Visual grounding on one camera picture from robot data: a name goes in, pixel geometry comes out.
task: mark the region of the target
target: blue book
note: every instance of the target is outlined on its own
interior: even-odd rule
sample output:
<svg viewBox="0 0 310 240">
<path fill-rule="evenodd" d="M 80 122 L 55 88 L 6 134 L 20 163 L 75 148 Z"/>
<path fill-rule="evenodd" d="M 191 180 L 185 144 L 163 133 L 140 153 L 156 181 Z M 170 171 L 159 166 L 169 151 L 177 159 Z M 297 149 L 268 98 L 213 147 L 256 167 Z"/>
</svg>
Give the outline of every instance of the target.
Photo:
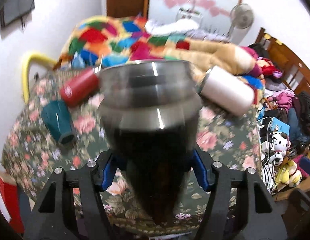
<svg viewBox="0 0 310 240">
<path fill-rule="evenodd" d="M 277 118 L 272 118 L 273 122 L 271 124 L 271 129 L 273 132 L 285 132 L 287 135 L 290 133 L 290 126 Z"/>
</svg>

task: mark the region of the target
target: yellow tube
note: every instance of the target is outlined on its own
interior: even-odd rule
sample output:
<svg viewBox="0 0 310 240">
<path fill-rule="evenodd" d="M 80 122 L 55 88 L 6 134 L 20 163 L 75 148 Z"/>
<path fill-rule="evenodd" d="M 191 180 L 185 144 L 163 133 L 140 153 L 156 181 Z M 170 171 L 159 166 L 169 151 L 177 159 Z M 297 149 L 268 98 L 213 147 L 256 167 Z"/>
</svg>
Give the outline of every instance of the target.
<svg viewBox="0 0 310 240">
<path fill-rule="evenodd" d="M 36 61 L 48 70 L 52 70 L 53 66 L 57 63 L 56 60 L 36 51 L 27 52 L 23 56 L 21 69 L 21 84 L 23 100 L 26 104 L 29 101 L 29 70 L 30 62 L 32 61 Z"/>
</svg>

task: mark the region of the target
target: wooden headboard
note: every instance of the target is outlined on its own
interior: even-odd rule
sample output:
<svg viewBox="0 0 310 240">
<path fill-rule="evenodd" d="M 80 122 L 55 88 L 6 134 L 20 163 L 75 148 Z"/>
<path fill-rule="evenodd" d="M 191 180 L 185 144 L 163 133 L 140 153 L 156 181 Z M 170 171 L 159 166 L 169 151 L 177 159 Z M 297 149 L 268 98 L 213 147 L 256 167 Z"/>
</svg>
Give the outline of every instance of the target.
<svg viewBox="0 0 310 240">
<path fill-rule="evenodd" d="M 256 43 L 261 43 L 283 71 L 283 83 L 294 91 L 296 95 L 305 91 L 310 94 L 310 70 L 303 61 L 285 44 L 272 37 L 261 28 Z"/>
</svg>

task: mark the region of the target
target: yellow plush toy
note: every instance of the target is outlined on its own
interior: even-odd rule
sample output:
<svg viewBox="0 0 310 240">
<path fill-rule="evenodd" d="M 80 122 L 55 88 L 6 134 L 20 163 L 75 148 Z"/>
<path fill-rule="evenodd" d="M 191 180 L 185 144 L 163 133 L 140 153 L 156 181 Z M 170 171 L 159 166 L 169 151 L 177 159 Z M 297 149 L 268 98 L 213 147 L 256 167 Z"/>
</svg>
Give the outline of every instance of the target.
<svg viewBox="0 0 310 240">
<path fill-rule="evenodd" d="M 286 171 L 282 176 L 281 182 L 289 185 L 289 187 L 296 187 L 302 180 L 302 174 L 297 169 L 297 164 L 294 161 L 289 161 L 286 166 Z"/>
</svg>

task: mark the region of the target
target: floral tablecloth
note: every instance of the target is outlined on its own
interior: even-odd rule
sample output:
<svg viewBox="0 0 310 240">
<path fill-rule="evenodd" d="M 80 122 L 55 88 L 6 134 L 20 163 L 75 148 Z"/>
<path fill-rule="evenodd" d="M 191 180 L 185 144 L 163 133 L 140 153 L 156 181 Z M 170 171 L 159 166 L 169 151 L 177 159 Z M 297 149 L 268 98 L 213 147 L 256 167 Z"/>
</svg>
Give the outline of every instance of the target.
<svg viewBox="0 0 310 240">
<path fill-rule="evenodd" d="M 36 84 L 2 152 L 2 165 L 34 201 L 55 168 L 80 168 L 108 149 L 97 112 L 102 94 L 96 94 L 82 106 L 71 110 L 78 135 L 73 148 L 59 148 L 40 117 L 42 108 L 50 100 L 60 99 L 59 88 L 74 75 L 73 71 L 48 73 Z M 204 105 L 200 111 L 197 133 L 197 143 L 202 150 L 208 151 L 215 161 L 219 160 L 232 169 L 254 167 L 260 170 L 255 111 L 250 109 L 238 118 L 211 102 L 206 101 Z M 230 206 L 235 203 L 235 195 L 234 189 Z M 182 233 L 198 228 L 209 199 L 209 193 L 199 187 L 194 172 L 190 171 L 187 186 L 175 208 L 173 224 L 159 226 L 141 209 L 120 171 L 117 171 L 114 182 L 101 196 L 111 223 L 149 236 Z M 74 189 L 74 198 L 75 206 L 80 211 L 79 189 Z"/>
</svg>

